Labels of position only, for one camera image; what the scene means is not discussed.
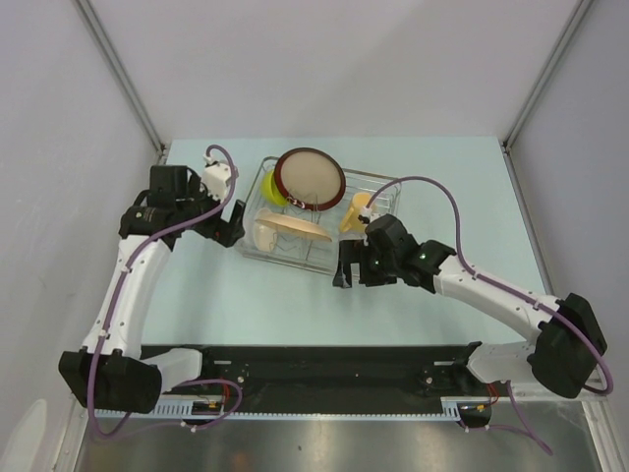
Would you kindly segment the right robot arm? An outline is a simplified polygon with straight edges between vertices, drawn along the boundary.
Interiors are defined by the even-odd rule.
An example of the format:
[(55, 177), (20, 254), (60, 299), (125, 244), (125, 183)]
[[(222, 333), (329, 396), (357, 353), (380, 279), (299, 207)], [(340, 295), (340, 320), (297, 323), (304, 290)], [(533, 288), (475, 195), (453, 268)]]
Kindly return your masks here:
[(560, 299), (498, 280), (465, 265), (443, 243), (417, 242), (391, 214), (369, 224), (362, 235), (341, 235), (334, 286), (349, 288), (358, 282), (376, 287), (397, 281), (458, 300), (522, 336), (516, 343), (472, 346), (453, 370), (454, 384), (465, 394), (494, 382), (537, 381), (554, 394), (575, 398), (588, 389), (607, 349), (594, 310), (580, 295)]

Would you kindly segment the yellow mug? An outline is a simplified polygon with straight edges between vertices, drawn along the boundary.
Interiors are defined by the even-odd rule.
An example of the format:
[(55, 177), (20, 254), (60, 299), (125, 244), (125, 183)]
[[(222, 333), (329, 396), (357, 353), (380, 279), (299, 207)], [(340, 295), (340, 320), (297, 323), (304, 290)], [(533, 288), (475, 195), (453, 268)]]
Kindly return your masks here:
[(373, 218), (377, 214), (376, 203), (371, 203), (372, 195), (365, 192), (360, 192), (352, 197), (349, 203), (348, 209), (339, 224), (339, 231), (341, 233), (354, 232), (363, 234), (367, 228), (358, 220), (359, 210), (364, 206), (369, 206), (373, 211)]

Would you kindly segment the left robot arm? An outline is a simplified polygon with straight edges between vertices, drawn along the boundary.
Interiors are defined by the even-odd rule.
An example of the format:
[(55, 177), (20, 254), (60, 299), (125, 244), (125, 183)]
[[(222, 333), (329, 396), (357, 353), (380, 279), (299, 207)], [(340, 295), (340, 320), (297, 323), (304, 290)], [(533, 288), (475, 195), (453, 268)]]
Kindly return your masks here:
[(185, 383), (204, 393), (217, 370), (195, 348), (142, 356), (148, 305), (177, 239), (187, 230), (225, 248), (244, 234), (246, 205), (222, 210), (237, 172), (208, 160), (201, 174), (184, 165), (154, 165), (149, 185), (123, 214), (112, 280), (81, 348), (62, 353), (58, 369), (81, 406), (93, 410), (149, 413), (160, 395)]

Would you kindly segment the white bowl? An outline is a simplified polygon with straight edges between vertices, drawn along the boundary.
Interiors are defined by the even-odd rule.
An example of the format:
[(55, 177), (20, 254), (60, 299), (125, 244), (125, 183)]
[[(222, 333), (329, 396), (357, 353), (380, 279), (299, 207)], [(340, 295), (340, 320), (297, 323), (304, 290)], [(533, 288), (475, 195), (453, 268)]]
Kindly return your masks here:
[(265, 253), (271, 253), (277, 244), (277, 231), (258, 222), (264, 216), (272, 215), (272, 211), (266, 207), (259, 209), (254, 217), (253, 240), (256, 248)]

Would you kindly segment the lime green bowl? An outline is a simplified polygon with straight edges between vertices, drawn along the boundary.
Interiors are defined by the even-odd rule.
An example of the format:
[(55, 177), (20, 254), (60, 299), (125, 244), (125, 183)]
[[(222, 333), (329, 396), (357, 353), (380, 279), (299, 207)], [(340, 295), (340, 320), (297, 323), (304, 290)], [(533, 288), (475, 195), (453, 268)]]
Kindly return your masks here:
[(288, 205), (287, 200), (282, 196), (276, 186), (273, 170), (269, 170), (264, 174), (260, 185), (260, 192), (265, 200), (272, 205), (278, 207), (285, 207)]

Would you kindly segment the beige bird pattern plate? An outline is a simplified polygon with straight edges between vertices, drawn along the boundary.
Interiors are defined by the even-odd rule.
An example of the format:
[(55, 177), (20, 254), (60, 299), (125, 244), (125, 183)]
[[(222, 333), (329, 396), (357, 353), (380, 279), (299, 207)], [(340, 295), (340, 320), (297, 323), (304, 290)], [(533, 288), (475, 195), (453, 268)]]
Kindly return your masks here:
[(255, 218), (255, 222), (281, 233), (292, 234), (303, 239), (331, 242), (332, 237), (320, 225), (285, 214), (266, 212)]

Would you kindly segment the red rimmed beige plate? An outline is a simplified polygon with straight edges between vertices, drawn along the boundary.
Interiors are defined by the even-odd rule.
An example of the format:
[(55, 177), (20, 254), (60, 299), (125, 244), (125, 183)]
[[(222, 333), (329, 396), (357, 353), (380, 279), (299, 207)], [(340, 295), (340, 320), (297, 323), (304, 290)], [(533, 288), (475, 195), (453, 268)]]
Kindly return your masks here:
[(275, 164), (273, 181), (289, 204), (311, 211), (337, 206), (346, 191), (341, 166), (328, 153), (313, 147), (284, 152)]

